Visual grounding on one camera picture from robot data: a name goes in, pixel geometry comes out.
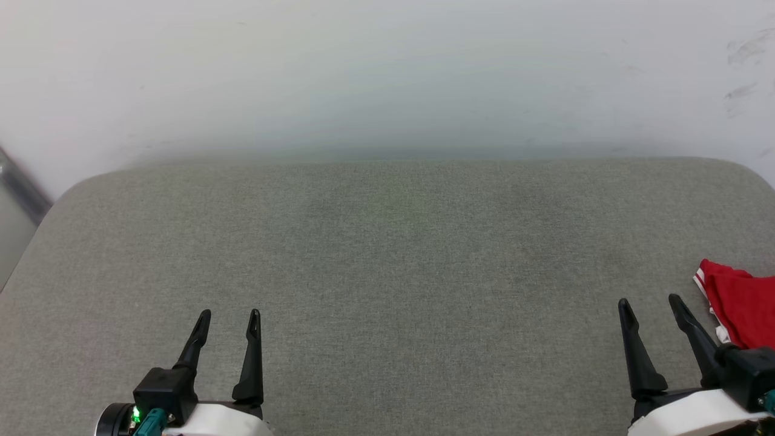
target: white wall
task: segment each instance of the white wall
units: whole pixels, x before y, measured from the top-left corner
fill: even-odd
[[[5,0],[0,144],[147,161],[697,155],[775,184],[775,2]]]

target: red cloth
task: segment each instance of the red cloth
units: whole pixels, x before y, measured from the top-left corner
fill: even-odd
[[[757,278],[703,259],[697,279],[732,342],[775,348],[775,277]]]

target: gray fabric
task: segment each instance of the gray fabric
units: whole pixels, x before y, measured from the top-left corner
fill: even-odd
[[[70,190],[0,294],[0,434],[90,434],[213,321],[227,400],[263,314],[280,436],[624,434],[627,297],[673,388],[699,372],[667,303],[702,258],[775,274],[775,192],[701,159],[119,172]]]

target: white stripe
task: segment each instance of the white stripe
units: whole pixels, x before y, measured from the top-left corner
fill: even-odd
[[[702,292],[702,295],[705,296],[705,299],[708,299],[708,294],[705,292],[705,273],[702,271],[702,269],[697,270],[697,274],[692,276],[691,278],[694,280],[694,283],[697,283],[697,287],[700,288],[700,292]],[[732,342],[732,340],[729,338],[729,331],[724,327],[722,322],[719,320],[719,318],[716,316],[716,312],[713,311],[713,307],[711,307],[711,315],[718,321],[718,327],[716,327],[716,336],[718,336],[718,339],[722,342],[722,344],[727,344],[729,342]]]

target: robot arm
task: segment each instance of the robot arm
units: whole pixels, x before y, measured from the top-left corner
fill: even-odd
[[[233,402],[199,401],[194,379],[207,341],[210,310],[199,316],[172,369],[152,368],[135,388],[135,403],[114,403],[99,418],[95,436],[272,436],[264,422],[261,317],[250,312],[242,374]]]
[[[775,351],[717,347],[678,295],[670,295],[670,306],[700,366],[701,388],[667,390],[640,339],[629,302],[620,300],[619,321],[635,400],[628,435],[775,435]]]

